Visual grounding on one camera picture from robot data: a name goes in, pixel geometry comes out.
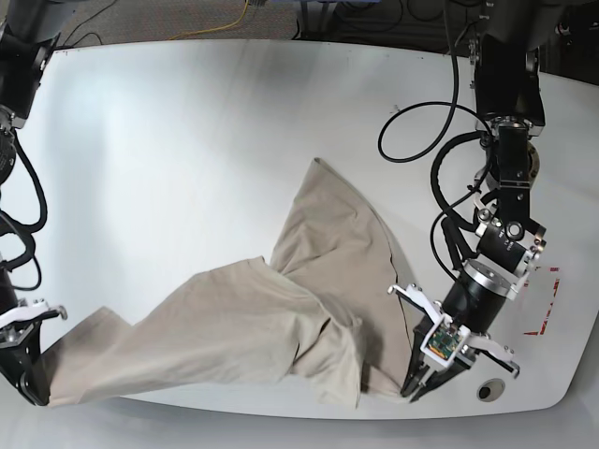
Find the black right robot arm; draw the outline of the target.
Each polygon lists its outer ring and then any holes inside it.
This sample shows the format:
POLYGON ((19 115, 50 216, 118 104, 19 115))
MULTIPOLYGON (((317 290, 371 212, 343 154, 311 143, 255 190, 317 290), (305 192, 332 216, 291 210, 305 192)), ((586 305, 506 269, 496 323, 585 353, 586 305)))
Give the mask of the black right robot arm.
POLYGON ((10 279, 15 269, 38 262, 34 235, 48 219, 45 193, 18 132, 29 118, 45 68, 76 8, 74 1, 11 1, 1 21, 1 180, 7 181, 21 163, 39 205, 39 216, 31 224, 1 214, 2 235, 16 236, 24 247, 22 254, 1 262, 1 374, 30 404, 41 407, 48 405, 51 390, 40 360, 40 329, 44 321, 66 319, 67 314, 64 307, 52 307, 43 299, 20 298, 22 287, 10 279))

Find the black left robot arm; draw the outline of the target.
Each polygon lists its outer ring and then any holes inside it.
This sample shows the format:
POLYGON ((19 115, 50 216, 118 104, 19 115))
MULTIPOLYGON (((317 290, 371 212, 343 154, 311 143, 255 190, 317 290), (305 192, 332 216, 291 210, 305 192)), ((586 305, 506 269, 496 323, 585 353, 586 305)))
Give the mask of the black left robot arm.
POLYGON ((530 193, 539 171, 532 140, 545 126, 540 96, 540 46, 564 11, 558 1, 490 1, 485 29, 470 44, 475 131, 449 138, 440 133, 429 147, 431 192, 439 206, 433 227, 441 229, 450 255, 445 265, 452 287, 434 301, 416 285, 390 292, 423 316, 401 394, 417 401, 468 370, 483 355, 513 375, 512 351, 489 336, 504 304, 516 298, 545 249, 545 228, 530 216, 530 193), (445 157, 477 141, 484 166, 467 191, 471 219, 448 202, 439 184, 445 157))

